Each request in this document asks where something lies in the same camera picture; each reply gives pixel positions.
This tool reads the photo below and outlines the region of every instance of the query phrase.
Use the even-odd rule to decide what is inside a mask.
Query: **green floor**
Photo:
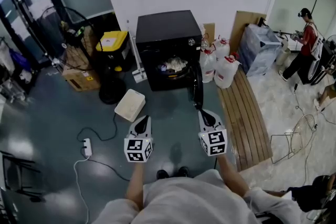
[[[213,168],[215,158],[207,157],[197,134],[200,131],[197,111],[188,100],[187,89],[152,92],[147,81],[136,84],[128,73],[127,88],[146,96],[140,113],[152,117],[154,151],[146,163],[145,181],[155,180],[159,169],[171,173],[187,166],[195,176]],[[103,139],[114,134],[114,105],[103,104],[98,92],[76,92],[52,68],[39,75],[28,102],[6,104],[0,125],[0,149],[16,157],[36,161],[43,172],[38,187],[45,193],[45,202],[32,203],[27,197],[7,192],[17,209],[19,222],[24,224],[85,223],[86,209],[78,194],[73,164],[82,159],[82,144],[77,133],[85,126],[96,130]],[[204,106],[223,120],[223,110],[216,85],[204,85]],[[116,116],[116,138],[102,142],[92,132],[84,131],[81,138],[91,138],[92,159],[114,167],[129,178],[132,164],[123,153],[123,139],[130,122]],[[228,157],[234,161],[231,147]],[[123,197],[127,182],[111,169],[94,162],[78,165],[79,182],[90,208],[90,222],[95,220],[105,204]]]

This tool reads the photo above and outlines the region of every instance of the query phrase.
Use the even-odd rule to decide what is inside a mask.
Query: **electrical outlet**
[[[84,154],[85,156],[89,157],[92,155],[92,147],[91,147],[91,140],[90,138],[84,139]]]

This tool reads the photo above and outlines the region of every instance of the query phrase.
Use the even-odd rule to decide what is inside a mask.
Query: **floor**
[[[285,63],[289,66],[294,56],[291,56]],[[283,81],[277,73],[278,67],[273,68],[261,77],[248,78],[255,93],[263,114],[268,135],[281,135],[285,132],[292,132],[295,125],[303,116],[299,109],[296,109],[297,101],[294,95],[294,86],[300,81],[297,74],[287,82]],[[318,175],[329,175],[336,172],[336,125],[325,121],[321,114],[317,115],[313,98],[317,93],[323,92],[325,86],[334,83],[332,76],[326,75],[325,78],[315,86],[302,85],[299,82],[296,90],[297,99],[300,107],[305,114],[312,113],[318,125],[314,133],[316,137],[312,140],[311,152],[307,160],[307,180],[305,180],[305,159],[309,153],[310,145],[306,150],[300,151],[291,159],[284,159],[273,165],[268,159],[257,166],[242,171],[240,174],[245,178],[250,187],[259,186],[266,190],[286,190],[291,186],[302,186],[311,184]],[[330,103],[326,99],[323,106]],[[336,102],[333,102],[323,112],[326,118],[336,123]],[[308,142],[311,131],[305,120],[301,120],[300,126],[302,135]],[[299,148],[299,140],[293,139],[293,148]],[[276,161],[288,154],[288,143],[285,137],[273,137],[271,147],[273,159]]]
[[[152,117],[154,151],[146,164],[146,183],[155,181],[159,169],[172,174],[185,165],[195,176],[214,168],[215,158],[208,157],[199,143],[198,116],[188,99],[187,89],[152,92],[148,81],[136,84],[131,73],[124,80],[128,88],[146,96],[146,105],[139,116],[148,114]],[[22,223],[85,222],[86,209],[73,170],[74,162],[83,159],[80,154],[82,144],[76,135],[89,126],[102,139],[113,136],[114,107],[103,104],[97,91],[76,92],[52,68],[43,70],[38,76],[27,103],[5,104],[0,124],[0,150],[33,159],[44,175],[40,184],[45,192],[44,203],[32,203],[26,197],[7,191],[19,210]],[[204,108],[224,118],[214,83],[204,85]],[[108,164],[123,177],[130,178],[133,164],[127,162],[123,152],[123,139],[130,123],[119,116],[115,119],[118,126],[115,139],[102,142],[88,130],[80,139],[91,138],[92,159]],[[231,146],[227,155],[234,162],[230,149]],[[122,198],[125,194],[128,183],[101,164],[80,163],[78,173],[91,221],[109,200]]]
[[[213,168],[214,159],[202,152],[198,140],[193,137],[199,131],[198,120],[192,104],[187,100],[186,89],[153,93],[147,82],[136,85],[132,78],[125,79],[130,88],[136,87],[140,92],[149,93],[148,102],[141,114],[150,114],[153,118],[153,137],[156,142],[153,154],[158,153],[155,158],[152,155],[148,162],[145,181],[153,181],[160,168],[171,173],[179,166],[187,165],[193,175]],[[269,135],[291,132],[302,117],[302,112],[296,109],[293,94],[298,77],[284,82],[274,67],[265,76],[249,78],[249,81]],[[335,126],[327,123],[321,114],[317,116],[312,103],[317,92],[322,92],[324,86],[332,82],[331,77],[325,77],[317,86],[300,84],[296,90],[300,107],[304,113],[313,113],[318,124],[307,161],[306,184],[311,183],[317,175],[336,171],[333,162],[336,154]],[[204,108],[223,118],[216,86],[213,83],[205,84],[204,93]],[[324,112],[333,122],[336,122],[335,106],[336,102]],[[0,124],[0,150],[9,151],[17,157],[34,159],[44,175],[44,203],[31,203],[20,195],[10,193],[22,223],[84,223],[86,211],[78,194],[72,167],[76,160],[82,159],[81,144],[76,140],[76,134],[84,126],[90,126],[102,138],[111,137],[114,133],[113,110],[114,106],[100,102],[96,92],[75,92],[53,69],[44,70],[38,77],[37,85],[26,104],[4,105]],[[118,135],[114,140],[101,142],[92,133],[86,132],[83,135],[92,139],[95,160],[113,166],[129,178],[131,165],[126,162],[120,144],[130,124],[118,116],[116,122]],[[301,133],[304,137],[310,135],[305,124],[301,126]],[[288,150],[285,138],[274,138],[272,150],[274,158],[284,156]],[[282,190],[289,186],[301,186],[304,182],[304,154],[301,151],[276,165],[267,160],[241,174],[251,187]],[[228,156],[234,161],[231,151],[228,151]],[[79,164],[78,171],[91,220],[97,217],[109,200],[124,195],[127,182],[119,179],[107,167],[88,162]]]

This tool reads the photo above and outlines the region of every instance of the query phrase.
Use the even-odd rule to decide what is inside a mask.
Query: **white tile floor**
[[[286,61],[286,66],[290,64],[291,59]],[[302,117],[302,112],[296,109],[297,102],[294,95],[295,83],[300,81],[298,75],[295,74],[285,82],[280,78],[277,71],[278,67],[274,65],[266,75],[248,78],[259,103],[270,138],[272,135],[291,132]],[[321,114],[317,115],[312,102],[318,91],[322,93],[324,87],[332,83],[334,83],[334,79],[327,75],[315,86],[302,85],[300,81],[296,90],[300,107],[304,113],[312,113],[318,124],[317,131],[314,134],[316,137],[313,139],[311,153],[307,160],[305,185],[311,184],[318,175],[336,172],[336,125],[326,122]],[[327,98],[323,106],[330,102]],[[336,102],[328,106],[323,114],[329,121],[336,122]],[[311,131],[304,120],[301,126],[301,134],[308,141]],[[297,141],[293,140],[293,147],[299,146]],[[285,137],[273,138],[271,146],[274,159],[279,159],[288,153],[288,143]],[[305,156],[307,156],[309,149],[310,146],[305,151],[301,150],[291,159],[284,159],[275,165],[268,159],[257,166],[242,171],[241,175],[250,187],[259,186],[267,190],[286,190],[291,186],[302,186],[305,178]]]

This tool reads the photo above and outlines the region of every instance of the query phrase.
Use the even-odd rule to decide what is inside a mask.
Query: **door frame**
[[[38,22],[34,20],[34,18],[32,17],[28,9],[28,6],[25,4],[24,0],[12,0],[12,1],[19,13],[19,16],[22,18],[22,20],[25,20],[27,22],[28,24],[27,30],[29,34],[32,36],[32,38],[39,46],[39,48],[43,51],[43,53],[46,54],[47,60],[44,61],[43,63],[39,63],[35,59],[32,53],[26,48],[24,43],[20,40],[15,31],[12,29],[10,23],[5,17],[3,10],[0,8],[0,19],[4,24],[6,30],[8,31],[9,35],[11,36],[13,42],[15,43],[17,48],[21,51],[21,53],[30,61],[33,69],[39,70],[43,67],[50,66],[51,65],[50,58],[53,58],[55,56],[55,51],[53,47],[49,45],[48,39],[42,33],[41,28],[38,25]],[[51,2],[54,6],[63,6],[61,0],[51,0]]]

